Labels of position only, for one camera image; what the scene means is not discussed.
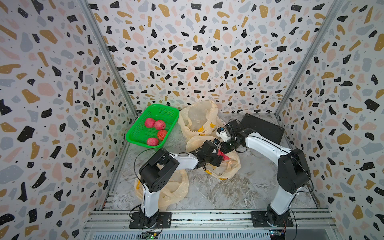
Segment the red apple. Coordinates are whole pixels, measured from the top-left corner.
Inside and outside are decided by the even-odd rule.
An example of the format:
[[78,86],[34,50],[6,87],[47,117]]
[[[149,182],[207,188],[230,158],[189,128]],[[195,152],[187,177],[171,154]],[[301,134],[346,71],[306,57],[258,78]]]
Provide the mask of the red apple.
[[159,139],[157,138],[148,138],[147,139],[147,145],[148,146],[158,146],[159,145]]
[[225,155],[221,150],[218,150],[218,156],[222,157],[222,161],[228,161],[231,159],[231,157],[228,157],[227,155]]
[[156,120],[154,120],[152,118],[147,118],[145,120],[145,127],[151,129],[155,126],[155,123],[156,123]]
[[164,130],[166,128],[166,123],[162,120],[155,121],[154,128],[158,131]]
[[157,138],[159,139],[159,141],[163,141],[165,139],[165,137],[167,136],[167,133],[168,133],[168,131],[166,131],[166,130],[158,131]]

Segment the beige plastic bag with apples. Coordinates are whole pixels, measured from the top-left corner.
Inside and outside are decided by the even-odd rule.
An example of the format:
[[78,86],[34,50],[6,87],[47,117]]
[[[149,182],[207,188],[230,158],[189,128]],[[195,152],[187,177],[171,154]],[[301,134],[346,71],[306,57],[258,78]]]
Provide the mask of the beige plastic bag with apples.
[[177,170],[173,173],[169,182],[160,191],[159,209],[167,210],[170,205],[183,200],[189,192],[189,178],[186,170]]

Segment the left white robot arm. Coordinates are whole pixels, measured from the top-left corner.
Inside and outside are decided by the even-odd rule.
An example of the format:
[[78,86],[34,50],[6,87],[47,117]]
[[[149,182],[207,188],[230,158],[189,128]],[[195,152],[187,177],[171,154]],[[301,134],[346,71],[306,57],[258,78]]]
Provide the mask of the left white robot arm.
[[140,182],[144,187],[143,202],[140,207],[146,218],[159,212],[160,191],[166,186],[175,171],[195,170],[207,164],[220,166],[224,157],[220,155],[220,141],[206,140],[203,145],[189,153],[175,154],[158,149],[139,169]]

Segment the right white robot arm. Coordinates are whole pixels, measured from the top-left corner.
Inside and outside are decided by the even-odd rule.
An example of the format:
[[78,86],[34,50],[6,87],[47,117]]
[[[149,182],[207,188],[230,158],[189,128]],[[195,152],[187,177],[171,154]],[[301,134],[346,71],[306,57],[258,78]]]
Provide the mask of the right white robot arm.
[[267,208],[276,216],[288,212],[296,194],[302,192],[307,182],[311,181],[305,154],[300,149],[282,147],[251,128],[241,129],[237,121],[218,128],[217,136],[223,140],[220,146],[224,154],[245,147],[261,153],[277,166],[279,189]]

